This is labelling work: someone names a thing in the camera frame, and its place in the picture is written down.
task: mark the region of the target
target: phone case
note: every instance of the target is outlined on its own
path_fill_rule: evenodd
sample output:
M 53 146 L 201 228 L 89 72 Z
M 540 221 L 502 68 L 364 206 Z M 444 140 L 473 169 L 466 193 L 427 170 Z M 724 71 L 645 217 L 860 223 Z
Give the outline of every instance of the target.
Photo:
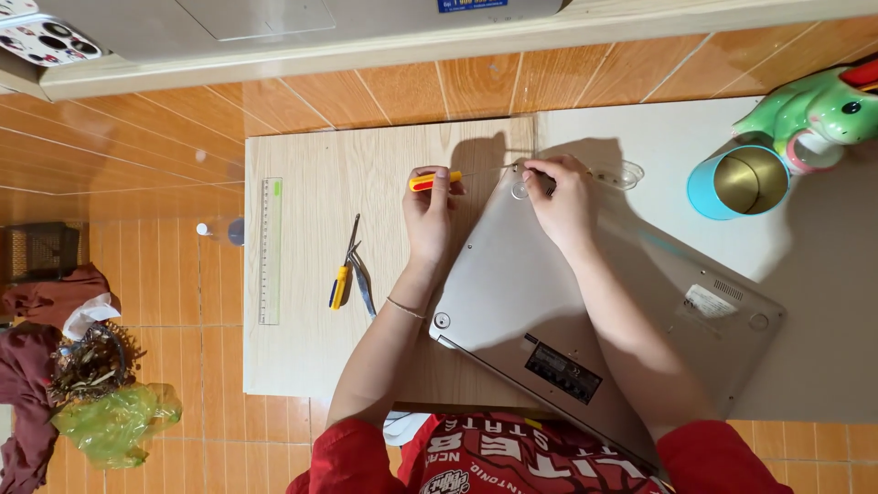
M 0 0 L 0 21 L 34 14 L 39 9 L 31 0 Z
M 0 19 L 0 47 L 41 67 L 93 60 L 104 54 L 97 43 L 70 24 L 39 13 Z

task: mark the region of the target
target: laptop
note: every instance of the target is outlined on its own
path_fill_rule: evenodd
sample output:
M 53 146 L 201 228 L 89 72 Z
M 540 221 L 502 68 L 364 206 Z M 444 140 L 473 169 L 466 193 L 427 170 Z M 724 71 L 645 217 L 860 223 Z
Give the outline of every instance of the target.
M 646 427 L 608 371 L 573 272 L 536 219 L 523 171 L 507 169 L 494 189 L 438 295 L 429 334 L 664 476 Z M 553 182 L 540 179 L 551 195 Z M 622 196 L 612 207 L 612 197 L 604 194 L 598 228 L 608 262 L 727 418 L 785 309 L 625 214 Z

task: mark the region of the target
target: ruler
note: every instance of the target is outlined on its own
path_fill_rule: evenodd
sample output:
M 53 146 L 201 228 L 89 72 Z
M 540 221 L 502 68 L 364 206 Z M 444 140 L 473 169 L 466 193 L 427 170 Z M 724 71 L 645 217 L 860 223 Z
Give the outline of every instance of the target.
M 263 178 L 259 225 L 259 324 L 280 324 L 282 178 Z

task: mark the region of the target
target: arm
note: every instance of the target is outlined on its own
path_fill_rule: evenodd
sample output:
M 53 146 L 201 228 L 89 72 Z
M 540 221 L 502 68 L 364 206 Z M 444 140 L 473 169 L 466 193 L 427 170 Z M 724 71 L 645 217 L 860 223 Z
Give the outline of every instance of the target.
M 391 300 L 419 315 L 433 293 L 437 266 L 448 246 L 448 211 L 454 209 L 448 196 L 465 192 L 459 182 L 449 184 L 449 171 L 444 167 L 418 168 L 410 178 L 425 173 L 436 174 L 432 192 L 406 190 L 402 201 L 410 256 L 390 293 Z M 421 323 L 420 318 L 405 310 L 384 304 L 344 366 L 329 405 L 327 428 L 345 418 L 359 418 L 382 427 L 396 399 L 399 378 L 408 366 Z
M 558 183 L 549 198 L 535 173 L 524 172 L 540 224 L 576 274 L 610 373 L 653 440 L 694 420 L 718 418 L 702 385 L 631 299 L 595 244 L 600 207 L 588 169 L 572 156 L 525 166 Z

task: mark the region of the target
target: person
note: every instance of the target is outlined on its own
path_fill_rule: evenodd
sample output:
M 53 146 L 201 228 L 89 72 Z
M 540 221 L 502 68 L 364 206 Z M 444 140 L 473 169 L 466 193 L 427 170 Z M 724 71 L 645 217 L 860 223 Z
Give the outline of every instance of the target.
M 575 273 L 604 359 L 654 439 L 675 491 L 792 494 L 718 420 L 702 385 L 605 261 L 594 240 L 599 205 L 587 168 L 572 156 L 524 166 L 536 217 Z M 551 197 L 537 172 L 557 182 Z M 382 425 L 447 253 L 453 196 L 465 193 L 459 182 L 449 183 L 447 168 L 417 168 L 411 178 L 425 173 L 435 173 L 433 190 L 406 191 L 402 201 L 408 264 L 342 372 L 310 469 L 287 493 L 667 492 L 622 452 L 566 422 L 507 413 L 431 416 L 402 447 L 398 478 L 392 475 Z

